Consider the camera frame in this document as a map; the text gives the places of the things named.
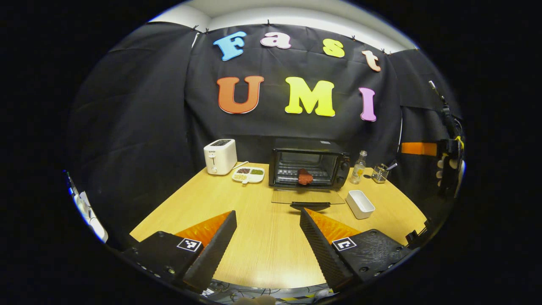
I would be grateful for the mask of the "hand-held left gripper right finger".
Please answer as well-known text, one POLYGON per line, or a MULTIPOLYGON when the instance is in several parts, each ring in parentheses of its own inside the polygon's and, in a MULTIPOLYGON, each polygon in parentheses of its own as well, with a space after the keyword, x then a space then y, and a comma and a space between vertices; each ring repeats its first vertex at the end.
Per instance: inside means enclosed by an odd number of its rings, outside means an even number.
POLYGON ((301 209, 300 228, 335 293, 371 284, 414 254, 379 230, 360 232, 307 208, 301 209))

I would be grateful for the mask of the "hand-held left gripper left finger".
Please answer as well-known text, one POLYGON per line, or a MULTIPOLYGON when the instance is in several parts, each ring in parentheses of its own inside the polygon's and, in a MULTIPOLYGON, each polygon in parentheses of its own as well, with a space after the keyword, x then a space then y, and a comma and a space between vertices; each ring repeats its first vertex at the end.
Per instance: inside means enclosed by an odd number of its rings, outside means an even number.
POLYGON ((236 212, 171 234, 158 230, 123 251, 123 258, 161 282, 202 293, 206 290, 237 228, 236 212))

